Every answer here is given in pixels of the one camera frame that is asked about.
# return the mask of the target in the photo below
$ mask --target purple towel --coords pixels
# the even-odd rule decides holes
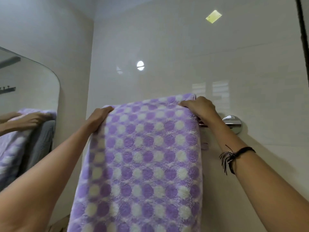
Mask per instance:
[[[41,111],[38,109],[21,109],[22,116],[13,118],[16,120],[24,115],[34,112],[52,114],[56,118],[56,112]],[[33,130],[15,131],[0,137],[0,191],[11,184],[18,174],[19,166],[23,158],[24,148]]]
[[[201,144],[181,100],[115,107],[91,140],[68,232],[200,231]]]

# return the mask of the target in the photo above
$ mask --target black bracelet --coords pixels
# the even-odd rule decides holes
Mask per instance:
[[[231,173],[235,174],[234,171],[233,171],[233,168],[232,168],[232,162],[238,157],[240,156],[241,154],[247,152],[247,151],[253,151],[255,152],[255,150],[253,150],[252,147],[244,147],[244,148],[241,148],[239,151],[237,151],[236,153],[233,153],[232,149],[230,148],[231,151],[228,151],[228,152],[223,152],[219,158],[220,160],[222,160],[222,167],[224,169],[224,172],[226,173],[227,175],[227,171],[226,171],[226,167],[227,165],[229,165],[230,167],[230,171]]]

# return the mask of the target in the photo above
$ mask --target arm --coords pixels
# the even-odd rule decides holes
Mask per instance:
[[[48,121],[50,119],[52,119],[52,116],[49,114],[35,112],[35,113],[30,113],[28,115],[25,115],[24,117],[21,117],[17,120],[5,122],[3,124],[0,124],[0,137],[2,135],[5,135],[10,132],[14,132],[14,131],[24,131],[28,129],[35,129],[41,123]]]
[[[246,147],[225,125],[211,101],[198,97],[182,101],[208,125],[223,152]],[[255,152],[248,151],[233,161],[233,170],[268,232],[309,231],[309,203]]]
[[[113,110],[96,109],[86,123],[0,193],[0,231],[44,231],[91,133]]]
[[[10,113],[1,115],[0,116],[0,124],[3,124],[5,122],[9,121],[10,119],[21,116],[21,115],[22,115],[21,113],[17,113],[17,112],[10,112]]]

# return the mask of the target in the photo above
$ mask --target yellow sticky note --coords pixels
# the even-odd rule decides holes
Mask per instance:
[[[209,22],[214,23],[217,19],[222,16],[218,11],[214,10],[208,17],[206,18]]]

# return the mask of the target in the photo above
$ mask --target bathroom wall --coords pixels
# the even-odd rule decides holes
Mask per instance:
[[[0,115],[22,108],[57,111],[60,84],[47,67],[22,58],[20,62],[0,69],[0,86],[16,87],[1,94]]]
[[[211,24],[214,9],[222,17]],[[98,0],[87,115],[196,91],[222,116],[241,118],[240,137],[309,199],[309,88],[295,0]],[[210,147],[203,231],[265,231],[207,129],[202,141]]]
[[[86,117],[93,21],[66,0],[0,2],[0,47],[50,68],[60,81],[55,146]],[[72,207],[81,160],[58,200],[51,223]]]

